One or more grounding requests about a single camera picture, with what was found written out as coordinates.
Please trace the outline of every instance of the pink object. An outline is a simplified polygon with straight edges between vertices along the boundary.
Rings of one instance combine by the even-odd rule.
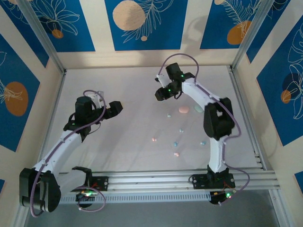
[[[180,106],[179,107],[179,112],[182,114],[187,114],[189,112],[189,107],[188,106]]]

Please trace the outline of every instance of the green object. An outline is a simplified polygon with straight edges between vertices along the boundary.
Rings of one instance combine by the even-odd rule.
[[[198,113],[202,113],[203,109],[199,106],[199,105],[195,105],[194,109],[198,112]]]

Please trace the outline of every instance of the robotic arm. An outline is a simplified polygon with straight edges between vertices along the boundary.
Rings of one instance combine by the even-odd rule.
[[[232,104],[229,98],[219,98],[204,88],[199,82],[195,82],[195,76],[183,73],[177,63],[166,67],[168,76],[163,74],[157,75],[156,81],[160,82],[162,87],[159,88],[155,96],[158,101],[163,101],[174,97],[178,99],[182,93],[189,95],[204,110],[204,130],[210,137],[211,155],[207,167],[207,176],[202,180],[203,189],[223,188],[225,183],[234,186],[231,182],[232,174],[223,163],[223,143],[226,137],[232,133],[235,126],[231,117],[223,108],[213,99],[220,102],[232,113]]]
[[[68,123],[63,129],[63,133],[54,145],[51,151],[32,169],[24,168],[20,173],[20,204],[25,207],[30,206],[30,194],[33,187],[34,179],[37,176],[38,170],[42,165],[45,167],[39,177],[35,194],[34,208],[37,210],[52,212],[59,204],[60,198],[71,192],[79,186],[91,187],[93,182],[92,172],[88,168],[74,167],[68,174],[59,176],[59,172],[64,163],[70,157],[72,152],[81,145],[85,138],[89,135],[91,127],[85,127],[72,134],[64,141],[64,138],[74,130],[88,125],[101,117],[104,108],[104,115],[100,121],[117,116],[122,111],[122,105],[118,101],[113,101],[110,108],[101,105],[101,100],[97,94],[82,96],[77,98],[75,104],[75,113],[69,117]],[[64,143],[57,149],[46,163],[47,158],[57,145]]]

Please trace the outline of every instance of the gray floor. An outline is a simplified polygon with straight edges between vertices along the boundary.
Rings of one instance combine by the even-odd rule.
[[[53,213],[28,218],[27,227],[276,227],[267,191],[244,191],[223,206],[209,202],[108,204],[96,213],[60,205]]]

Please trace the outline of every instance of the cream wall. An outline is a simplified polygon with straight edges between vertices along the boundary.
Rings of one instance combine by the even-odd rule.
[[[0,146],[0,179],[5,180],[0,195],[0,227],[8,227],[19,206],[19,174],[37,160],[49,124],[61,75],[52,61],[43,67],[34,52],[0,7],[0,34],[40,81],[40,87],[29,114],[16,152]]]
[[[294,174],[303,169],[303,137],[282,146],[256,78],[303,15],[302,9],[302,0],[291,0],[252,64],[249,64],[245,56],[237,69],[253,113],[257,134],[262,140],[286,203],[298,227],[301,227],[303,223],[303,195]]]
[[[194,56],[201,65],[229,65],[238,49],[200,50],[212,1],[188,0],[181,50],[115,52],[105,2],[80,0],[96,52],[59,53],[59,57],[67,69],[159,66],[168,56],[178,52]],[[193,64],[187,57],[179,57],[178,63]]]

